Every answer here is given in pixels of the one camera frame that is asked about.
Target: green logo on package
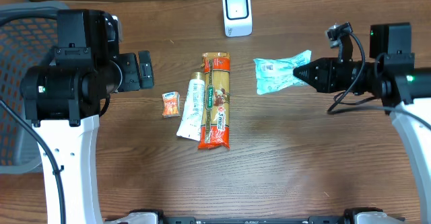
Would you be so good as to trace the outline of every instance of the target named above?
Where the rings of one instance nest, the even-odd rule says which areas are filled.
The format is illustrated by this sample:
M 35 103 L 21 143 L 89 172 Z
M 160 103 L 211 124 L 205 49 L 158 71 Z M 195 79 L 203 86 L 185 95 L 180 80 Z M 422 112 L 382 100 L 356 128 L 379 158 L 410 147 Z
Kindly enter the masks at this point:
M 207 110 L 211 110 L 213 108 L 213 92 L 214 92 L 214 86 L 208 85 L 207 88 Z

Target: red and yellow package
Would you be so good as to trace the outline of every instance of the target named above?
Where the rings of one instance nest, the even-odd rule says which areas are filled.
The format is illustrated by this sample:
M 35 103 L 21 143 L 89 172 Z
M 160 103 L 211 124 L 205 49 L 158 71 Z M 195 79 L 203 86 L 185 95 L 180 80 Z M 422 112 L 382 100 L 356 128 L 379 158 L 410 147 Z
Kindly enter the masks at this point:
M 180 94 L 178 92 L 170 92 L 162 94 L 163 97 L 163 117 L 180 116 Z
M 229 148 L 229 52 L 202 54 L 205 65 L 205 109 L 199 149 Z

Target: white square device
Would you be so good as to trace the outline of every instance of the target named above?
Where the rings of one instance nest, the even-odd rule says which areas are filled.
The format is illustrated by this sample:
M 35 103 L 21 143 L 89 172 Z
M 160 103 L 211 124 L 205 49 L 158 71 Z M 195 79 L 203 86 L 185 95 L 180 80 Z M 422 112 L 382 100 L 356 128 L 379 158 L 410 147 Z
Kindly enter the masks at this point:
M 251 0 L 222 0 L 224 33 L 228 37 L 248 36 L 253 30 Z

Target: wooden table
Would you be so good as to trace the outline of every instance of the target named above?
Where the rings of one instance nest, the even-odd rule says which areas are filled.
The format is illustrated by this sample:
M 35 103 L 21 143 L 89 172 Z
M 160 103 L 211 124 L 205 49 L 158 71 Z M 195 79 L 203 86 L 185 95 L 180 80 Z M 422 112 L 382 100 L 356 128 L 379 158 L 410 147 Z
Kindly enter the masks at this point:
M 254 58 L 334 57 L 324 31 L 349 21 L 368 54 L 371 24 L 411 22 L 416 66 L 431 66 L 431 0 L 253 0 L 253 34 L 226 38 L 221 0 L 73 5 L 119 16 L 121 52 L 151 52 L 156 86 L 112 96 L 101 118 L 97 174 L 103 217 L 139 208 L 171 216 L 288 218 L 379 207 L 418 221 L 408 158 L 382 112 L 328 116 L 310 87 L 256 94 Z M 232 55 L 230 146 L 198 151 L 162 118 L 162 93 L 184 104 L 201 53 Z M 359 59 L 359 52 L 354 52 Z M 358 100 L 349 97 L 347 100 Z M 0 222 L 46 223 L 42 174 L 0 176 Z

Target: blue tissue package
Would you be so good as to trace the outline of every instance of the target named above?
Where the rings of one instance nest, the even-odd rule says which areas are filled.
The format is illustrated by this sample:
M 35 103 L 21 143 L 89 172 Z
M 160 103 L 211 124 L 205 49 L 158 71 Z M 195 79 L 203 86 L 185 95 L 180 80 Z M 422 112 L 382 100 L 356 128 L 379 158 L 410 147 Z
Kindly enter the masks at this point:
M 310 59 L 310 50 L 288 59 L 254 59 L 257 94 L 277 92 L 292 85 L 306 85 L 294 76 L 294 68 L 309 63 Z

